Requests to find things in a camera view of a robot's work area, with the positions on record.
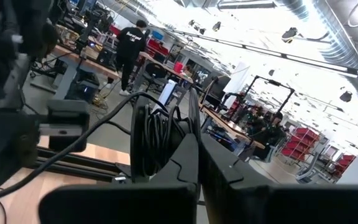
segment black pants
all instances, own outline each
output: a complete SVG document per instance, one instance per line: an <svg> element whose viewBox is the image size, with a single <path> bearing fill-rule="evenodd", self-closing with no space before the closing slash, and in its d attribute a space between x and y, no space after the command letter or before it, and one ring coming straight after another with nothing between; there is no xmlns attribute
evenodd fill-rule
<svg viewBox="0 0 358 224"><path fill-rule="evenodd" d="M134 69L134 60L117 55L116 69L117 71L122 70L121 89L126 90L128 86L129 76L131 75L132 70ZM108 83L112 83L112 81L114 81L112 78L108 78Z"/></svg>
<svg viewBox="0 0 358 224"><path fill-rule="evenodd" d="M259 159L265 160L270 152L270 146L265 146L264 149L255 147L254 156L257 156Z"/></svg>

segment red object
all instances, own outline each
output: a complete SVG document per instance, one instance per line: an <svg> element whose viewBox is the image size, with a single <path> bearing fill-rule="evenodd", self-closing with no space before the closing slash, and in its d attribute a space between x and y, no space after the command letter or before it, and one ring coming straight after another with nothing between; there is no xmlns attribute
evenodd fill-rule
<svg viewBox="0 0 358 224"><path fill-rule="evenodd" d="M175 63L175 65L173 66L173 70L177 73L180 73L182 69L183 69L183 64L180 62Z"/></svg>
<svg viewBox="0 0 358 224"><path fill-rule="evenodd" d="M337 165L335 165L335 173L334 175L340 177L343 172L350 166L350 164L354 161L356 156L353 155L343 155L342 159L337 161Z"/></svg>
<svg viewBox="0 0 358 224"><path fill-rule="evenodd" d="M113 25L110 25L109 29L110 29L111 32L113 32L113 34L116 34L116 35L118 35L121 32L120 29L118 29L117 27L115 27Z"/></svg>
<svg viewBox="0 0 358 224"><path fill-rule="evenodd" d="M156 40L150 39L149 43L147 44L147 53L154 57L155 53L158 52L164 56L167 56L169 53L169 50L165 47L162 47L160 45L160 42L157 42Z"/></svg>
<svg viewBox="0 0 358 224"><path fill-rule="evenodd" d="M319 141L319 135L308 128L297 128L282 150L282 154L292 159L305 161L305 155Z"/></svg>

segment person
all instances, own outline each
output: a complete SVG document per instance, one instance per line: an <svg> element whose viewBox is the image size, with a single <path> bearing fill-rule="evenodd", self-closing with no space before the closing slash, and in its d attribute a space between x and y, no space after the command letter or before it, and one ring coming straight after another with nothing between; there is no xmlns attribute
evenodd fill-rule
<svg viewBox="0 0 358 224"><path fill-rule="evenodd" d="M121 91L119 92L121 96L129 95L129 92L126 90L129 76L132 73L139 52L145 51L146 38L143 30L146 27L145 21L138 20L136 27L126 27L117 36L119 43L117 45L116 69L117 71L122 70ZM111 85L112 81L112 78L108 78L108 84Z"/></svg>
<svg viewBox="0 0 358 224"><path fill-rule="evenodd" d="M259 134L253 136L254 141L262 143L265 146L265 149L255 147L254 156L265 160L271 150L270 146L276 145L283 137L283 133L280 128L280 122L282 119L283 114L281 112L273 114L271 118L271 124L262 128Z"/></svg>

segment shelving unit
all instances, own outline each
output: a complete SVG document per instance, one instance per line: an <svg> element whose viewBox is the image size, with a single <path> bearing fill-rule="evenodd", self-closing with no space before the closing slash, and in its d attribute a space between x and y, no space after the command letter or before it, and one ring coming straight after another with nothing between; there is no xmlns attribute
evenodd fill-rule
<svg viewBox="0 0 358 224"><path fill-rule="evenodd" d="M337 177L341 177L355 158L356 156L353 155L343 155L342 158L335 163L334 175Z"/></svg>
<svg viewBox="0 0 358 224"><path fill-rule="evenodd" d="M288 142L284 145L281 153L296 161L306 161L306 155L311 153L314 145L319 141L319 134L309 128L296 128L291 133Z"/></svg>

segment black t-shirt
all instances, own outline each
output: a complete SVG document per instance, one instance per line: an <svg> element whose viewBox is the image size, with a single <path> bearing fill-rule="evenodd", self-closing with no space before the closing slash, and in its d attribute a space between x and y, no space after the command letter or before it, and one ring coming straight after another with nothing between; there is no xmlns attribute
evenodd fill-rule
<svg viewBox="0 0 358 224"><path fill-rule="evenodd" d="M117 36L117 55L128 60L136 60L139 52L146 48L146 38L136 27L126 27Z"/></svg>

